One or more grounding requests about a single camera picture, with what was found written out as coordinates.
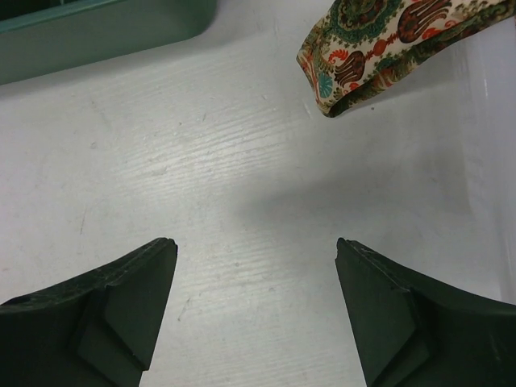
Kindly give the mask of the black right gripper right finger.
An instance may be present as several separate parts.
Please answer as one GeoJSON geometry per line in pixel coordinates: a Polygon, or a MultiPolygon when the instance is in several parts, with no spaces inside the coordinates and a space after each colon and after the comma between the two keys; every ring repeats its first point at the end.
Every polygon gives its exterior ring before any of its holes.
{"type": "Polygon", "coordinates": [[[335,265],[368,386],[513,386],[515,306],[340,238],[335,265]]]}

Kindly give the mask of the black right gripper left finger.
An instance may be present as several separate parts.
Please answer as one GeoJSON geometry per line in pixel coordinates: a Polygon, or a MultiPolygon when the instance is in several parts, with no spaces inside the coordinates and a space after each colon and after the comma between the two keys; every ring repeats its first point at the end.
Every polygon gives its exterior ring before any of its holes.
{"type": "Polygon", "coordinates": [[[3,386],[137,386],[156,348],[177,263],[158,238],[1,305],[3,386]]]}

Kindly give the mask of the paisley patterned necktie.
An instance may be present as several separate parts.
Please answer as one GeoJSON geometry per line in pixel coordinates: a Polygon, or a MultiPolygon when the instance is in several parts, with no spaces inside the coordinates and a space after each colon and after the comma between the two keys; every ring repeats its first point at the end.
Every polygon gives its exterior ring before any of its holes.
{"type": "Polygon", "coordinates": [[[297,62],[319,110],[334,118],[514,15],[513,1],[335,1],[311,28],[297,62]]]}

